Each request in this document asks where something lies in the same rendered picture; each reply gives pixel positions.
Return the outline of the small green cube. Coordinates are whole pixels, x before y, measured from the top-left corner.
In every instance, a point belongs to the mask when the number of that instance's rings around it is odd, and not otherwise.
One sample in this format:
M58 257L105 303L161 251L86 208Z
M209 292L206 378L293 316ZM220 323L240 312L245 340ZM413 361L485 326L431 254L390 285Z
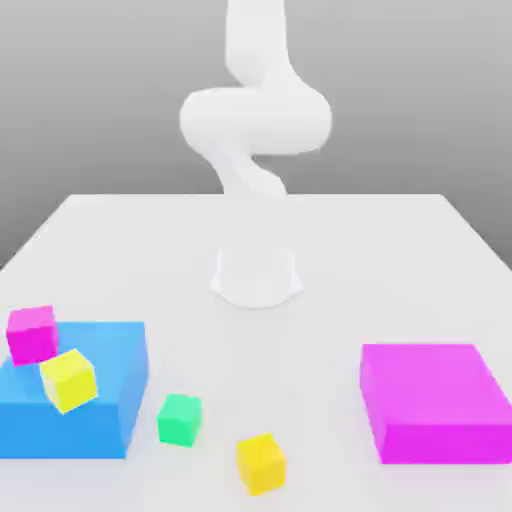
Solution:
M162 443L192 447L202 426L199 397L168 394L158 415L158 438Z

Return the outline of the large magenta box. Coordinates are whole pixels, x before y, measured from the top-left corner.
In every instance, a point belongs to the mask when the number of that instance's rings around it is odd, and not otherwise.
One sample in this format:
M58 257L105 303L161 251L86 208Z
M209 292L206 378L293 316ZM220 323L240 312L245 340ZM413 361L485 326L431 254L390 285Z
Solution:
M359 383L383 464L512 464L512 403L472 344L365 344Z

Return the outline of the small magenta cube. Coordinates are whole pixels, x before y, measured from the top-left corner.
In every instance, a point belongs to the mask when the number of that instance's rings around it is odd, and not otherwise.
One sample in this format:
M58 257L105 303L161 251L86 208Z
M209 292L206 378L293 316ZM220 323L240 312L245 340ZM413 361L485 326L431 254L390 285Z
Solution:
M11 311L6 335L15 367L40 363L57 355L58 329L50 305Z

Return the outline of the large blue box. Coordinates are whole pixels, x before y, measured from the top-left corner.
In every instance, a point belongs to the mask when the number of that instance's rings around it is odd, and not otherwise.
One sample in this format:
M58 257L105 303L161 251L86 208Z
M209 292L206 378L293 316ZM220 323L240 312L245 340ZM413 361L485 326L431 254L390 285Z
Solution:
M0 459L117 459L131 442L148 381L142 322L60 322L59 350L94 366L99 396L64 415L35 365L0 365Z

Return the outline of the small yellow cube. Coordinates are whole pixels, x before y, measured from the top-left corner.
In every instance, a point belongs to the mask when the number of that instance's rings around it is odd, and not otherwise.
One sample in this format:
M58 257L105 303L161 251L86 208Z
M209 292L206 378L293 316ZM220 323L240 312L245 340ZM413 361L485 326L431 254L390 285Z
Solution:
M237 468L251 496L282 487L287 460L271 433L260 434L236 444Z
M98 397L93 364L76 348L39 365L48 400L64 415Z

